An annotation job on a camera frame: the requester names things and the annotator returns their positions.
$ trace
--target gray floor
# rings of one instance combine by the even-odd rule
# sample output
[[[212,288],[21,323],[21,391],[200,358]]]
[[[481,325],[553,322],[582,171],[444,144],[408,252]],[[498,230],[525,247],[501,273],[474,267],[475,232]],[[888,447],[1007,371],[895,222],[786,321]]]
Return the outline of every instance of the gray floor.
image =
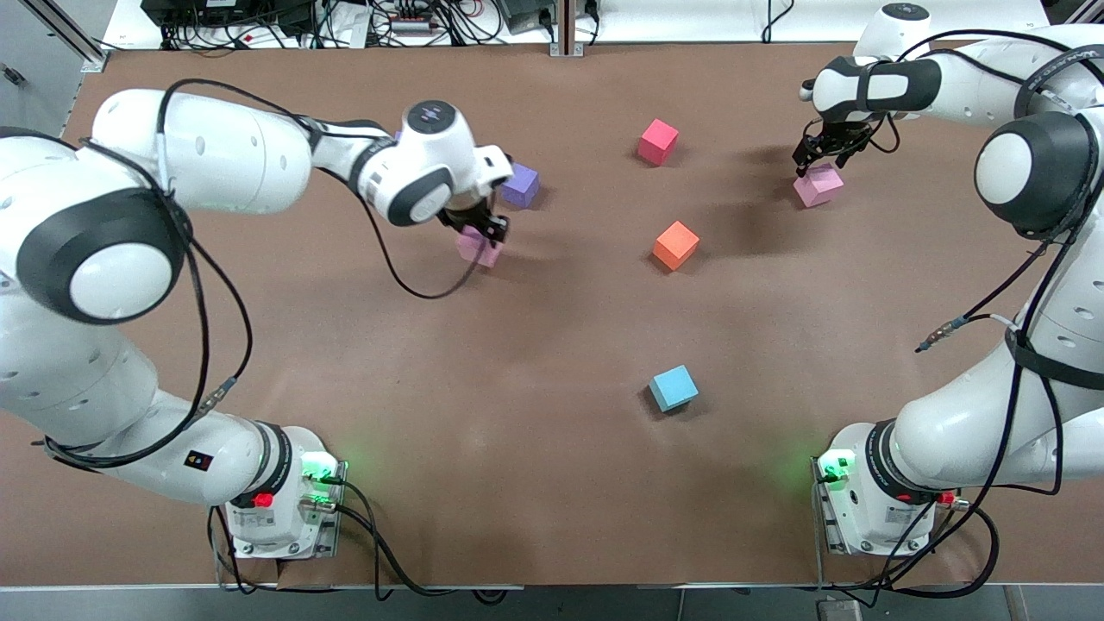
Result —
[[[103,35],[115,0],[63,0],[60,2],[89,34]],[[1073,0],[1062,2],[1071,10]],[[45,28],[12,0],[0,0],[0,62],[28,77],[15,92],[0,81],[0,125],[30,127],[60,135],[81,84],[79,61]],[[2,621],[284,621],[317,619],[373,619],[418,621],[442,619],[573,619],[605,621],[673,621],[679,611],[679,591],[639,590],[624,587],[534,588],[512,592],[493,609],[479,606],[459,593],[426,600],[395,593],[384,603],[371,592],[354,591],[302,596],[257,593],[245,598],[214,589],[94,589],[0,591]],[[794,589],[757,589],[750,594],[731,590],[689,590],[682,619],[811,620],[816,601],[825,593]],[[888,617],[898,621],[1081,621],[1104,618],[1104,587],[1023,587],[1026,618],[1011,620],[1001,587],[986,587],[952,601],[917,600],[885,594],[866,619]]]

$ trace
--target brown table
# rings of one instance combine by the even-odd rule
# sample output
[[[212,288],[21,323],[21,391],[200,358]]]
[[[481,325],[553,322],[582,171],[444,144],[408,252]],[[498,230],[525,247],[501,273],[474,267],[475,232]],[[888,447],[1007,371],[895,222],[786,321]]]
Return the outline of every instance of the brown table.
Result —
[[[511,212],[498,266],[445,301],[395,286],[359,204],[321,175],[279,215],[195,214],[258,339],[222,409],[318,432],[424,583],[808,583],[808,457],[843,424],[895,415],[992,347],[999,329],[983,325],[912,354],[1029,248],[974,193],[987,133],[935,120],[901,124],[900,152],[862,154],[840,198],[798,209],[789,152],[813,110],[797,85],[846,52],[121,53],[87,77],[67,137],[88,133],[109,94],[183,76],[389,128],[418,99],[456,104],[479,141],[539,170],[544,189],[534,209]],[[633,155],[656,116],[681,131],[662,168]],[[649,251],[676,219],[702,242],[666,274]],[[385,234],[422,290],[464,270],[442,227]],[[1018,307],[1038,275],[1002,307]],[[241,328],[208,282],[221,373]],[[193,386],[195,325],[180,286],[127,327],[177,393]],[[677,365],[701,396],[665,417],[646,385]],[[28,445],[33,429],[10,415],[0,425],[0,585],[212,581],[204,508],[64,469]],[[1102,482],[1047,499],[998,492],[987,505],[1004,541],[995,579],[1104,579]],[[973,575],[983,539],[932,557],[917,580]],[[347,539],[337,559],[285,567],[282,581],[364,583],[369,558],[362,537]],[[828,577],[875,565],[832,558]]]

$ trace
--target magenta cube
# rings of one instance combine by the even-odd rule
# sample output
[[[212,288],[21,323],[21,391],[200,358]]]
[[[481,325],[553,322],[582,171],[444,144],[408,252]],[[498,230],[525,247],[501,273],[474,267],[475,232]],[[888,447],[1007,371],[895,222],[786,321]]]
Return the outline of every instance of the magenta cube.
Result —
[[[797,190],[797,196],[802,197],[806,208],[830,201],[842,187],[843,180],[830,164],[814,166],[805,172],[805,177],[798,177],[794,181],[794,189]]]
[[[460,252],[460,259],[471,263],[479,254],[479,246],[484,244],[484,238],[479,231],[473,227],[465,227],[460,234],[456,235],[456,250]],[[487,240],[482,255],[479,256],[479,264],[484,267],[493,267],[498,261],[499,253],[502,252],[502,244],[491,248],[490,240]]]
[[[679,130],[658,118],[651,122],[648,129],[640,136],[636,152],[656,166],[662,166],[679,139]]]
[[[502,183],[502,199],[521,209],[529,209],[541,189],[541,176],[532,168],[513,162],[513,177]]]

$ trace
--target warning sticker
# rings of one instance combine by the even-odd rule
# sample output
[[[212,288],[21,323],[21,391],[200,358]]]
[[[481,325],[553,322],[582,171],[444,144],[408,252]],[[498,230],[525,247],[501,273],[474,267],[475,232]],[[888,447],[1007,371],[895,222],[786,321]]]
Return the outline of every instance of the warning sticker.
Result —
[[[887,524],[911,524],[916,515],[916,508],[899,509],[896,507],[885,507]]]
[[[273,509],[234,512],[234,525],[240,528],[264,528],[273,524],[276,524],[276,512]]]

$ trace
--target red cube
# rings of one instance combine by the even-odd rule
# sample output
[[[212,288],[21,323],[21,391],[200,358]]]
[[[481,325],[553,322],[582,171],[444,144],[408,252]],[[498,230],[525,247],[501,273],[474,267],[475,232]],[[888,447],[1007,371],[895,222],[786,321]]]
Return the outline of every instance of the red cube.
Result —
[[[678,139],[679,130],[657,118],[651,122],[644,136],[640,136],[636,152],[651,164],[662,166],[675,150],[675,143]]]

